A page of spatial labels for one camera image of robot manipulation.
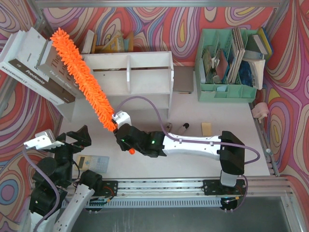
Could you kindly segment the orange microfiber duster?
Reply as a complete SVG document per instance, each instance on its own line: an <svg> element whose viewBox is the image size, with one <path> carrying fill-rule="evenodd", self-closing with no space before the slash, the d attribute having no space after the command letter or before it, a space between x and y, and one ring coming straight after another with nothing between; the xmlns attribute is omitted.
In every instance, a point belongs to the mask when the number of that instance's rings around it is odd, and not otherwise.
<svg viewBox="0 0 309 232"><path fill-rule="evenodd" d="M104 128L111 132L118 129L117 124L112 119L112 115L115 114L114 109L91 73L90 68L82 60L82 56L73 40L70 39L69 34L63 29L58 28L50 39L53 41L53 46L61 56L62 61L67 66L69 74L74 77L79 85L79 89L92 106Z"/></svg>

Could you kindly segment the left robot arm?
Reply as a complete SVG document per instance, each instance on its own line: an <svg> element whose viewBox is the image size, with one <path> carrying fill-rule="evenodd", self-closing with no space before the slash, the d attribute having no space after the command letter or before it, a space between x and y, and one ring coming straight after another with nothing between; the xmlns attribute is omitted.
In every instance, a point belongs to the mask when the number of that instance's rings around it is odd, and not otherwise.
<svg viewBox="0 0 309 232"><path fill-rule="evenodd" d="M72 178L73 154L91 145L86 125L55 137L50 129L35 134L24 142L23 155L34 168L35 182L30 196L29 215L24 230L27 232L70 232L90 198L103 186L102 176L86 170L62 214L60 209L67 196L65 190Z"/></svg>

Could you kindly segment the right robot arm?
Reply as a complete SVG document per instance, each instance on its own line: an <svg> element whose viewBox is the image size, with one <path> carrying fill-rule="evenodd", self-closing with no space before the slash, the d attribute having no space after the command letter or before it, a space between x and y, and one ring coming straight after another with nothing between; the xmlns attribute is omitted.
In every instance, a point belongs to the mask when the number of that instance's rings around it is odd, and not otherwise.
<svg viewBox="0 0 309 232"><path fill-rule="evenodd" d="M122 151L135 151L157 158L168 155L196 155L217 160L221 165L220 184L235 187L237 177L244 174L244 144L231 132L223 131L219 136L180 136L164 131L145 132L129 124L114 131Z"/></svg>

